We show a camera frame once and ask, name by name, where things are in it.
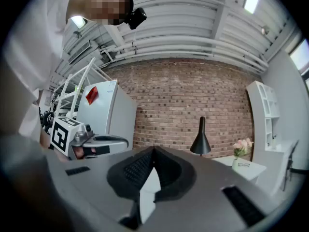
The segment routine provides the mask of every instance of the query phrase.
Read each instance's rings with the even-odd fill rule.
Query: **ceiling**
[[[301,32],[278,0],[259,0],[254,14],[243,8],[244,2],[134,0],[134,9],[142,7],[147,14],[135,30],[127,24],[102,26],[91,21],[78,29],[69,20],[63,59],[52,75],[51,88],[92,57],[100,67],[150,58],[203,58],[262,74],[283,45],[293,41],[291,35],[300,37]],[[267,35],[261,33],[265,26],[269,28]],[[72,54],[89,40],[92,47],[70,64]],[[119,49],[132,42],[137,46]]]

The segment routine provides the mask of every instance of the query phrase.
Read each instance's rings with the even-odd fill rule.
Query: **ceiling pipe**
[[[239,48],[237,46],[234,46],[232,44],[223,42],[223,41],[218,41],[218,40],[213,40],[209,38],[203,38],[203,37],[197,37],[197,36],[164,36],[164,37],[153,37],[149,39],[144,39],[144,40],[138,40],[138,41],[133,41],[131,43],[127,43],[125,45],[119,46],[117,48],[112,48],[109,51],[113,52],[118,52],[124,49],[128,49],[131,47],[136,47],[138,45],[143,45],[143,44],[151,44],[151,43],[162,43],[162,42],[172,42],[172,41],[191,41],[191,42],[199,42],[199,43],[206,43],[206,44],[214,44],[214,45],[220,45],[224,46],[226,48],[232,49],[234,51],[240,52],[245,56],[249,56],[253,58],[255,61],[259,62],[260,64],[264,65],[265,67],[268,67],[268,64],[264,61],[262,61],[259,57],[253,55],[249,51],[246,51],[242,48]]]
[[[208,51],[208,52],[215,52],[215,53],[221,53],[223,55],[229,56],[229,57],[233,57],[233,58],[237,58],[239,60],[242,60],[246,63],[249,63],[255,67],[257,67],[258,69],[265,71],[266,68],[260,66],[259,64],[245,58],[245,56],[239,56],[237,54],[222,50],[222,49],[217,49],[217,48],[212,48],[212,47],[206,47],[206,46],[200,46],[200,45],[185,45],[185,44],[179,44],[179,45],[159,45],[159,46],[152,46],[152,47],[146,47],[146,48],[142,48],[142,49],[136,49],[134,51],[129,51],[127,53],[123,53],[123,54],[119,54],[116,55],[116,59],[120,59],[120,58],[126,58],[128,56],[131,55],[135,55],[135,54],[143,54],[143,53],[149,53],[149,52],[155,52],[155,51],[162,51],[162,50],[199,50],[199,51]]]
[[[205,53],[205,52],[191,52],[191,51],[159,51],[159,52],[148,52],[148,53],[141,53],[141,54],[135,54],[135,55],[130,55],[130,56],[127,56],[127,57],[123,57],[123,58],[118,58],[118,59],[115,59],[114,62],[118,62],[118,61],[121,61],[121,60],[125,60],[127,58],[136,58],[136,57],[142,57],[142,56],[149,56],[149,55],[163,55],[163,54],[192,54],[192,55],[202,55],[202,56],[209,56],[209,57],[214,57],[214,58],[219,58],[219,59],[224,59],[224,60],[229,60],[231,62],[233,62],[234,65],[240,67],[240,68],[243,68],[243,69],[246,69],[246,70],[249,70],[251,72],[254,72],[254,73],[258,73],[258,74],[261,74],[262,71],[261,70],[257,70],[255,68],[253,68],[252,66],[250,65],[247,65],[247,64],[244,64],[244,63],[241,63],[235,59],[231,59],[229,57],[224,57],[224,56],[221,56],[221,55],[215,55],[215,54],[211,54],[211,53]]]

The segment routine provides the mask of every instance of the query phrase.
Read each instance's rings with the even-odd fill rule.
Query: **black desk lamp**
[[[205,117],[199,119],[199,129],[196,139],[194,140],[190,151],[199,154],[207,154],[211,151],[211,147],[205,135]]]

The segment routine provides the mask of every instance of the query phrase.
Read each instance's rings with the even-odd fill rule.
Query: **flower vase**
[[[235,171],[238,168],[238,157],[233,160],[232,169]]]

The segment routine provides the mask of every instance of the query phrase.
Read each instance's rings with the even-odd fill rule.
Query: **red sticker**
[[[86,95],[86,99],[89,103],[89,105],[91,105],[91,103],[94,101],[94,99],[98,96],[98,89],[96,86],[94,86],[89,93]]]

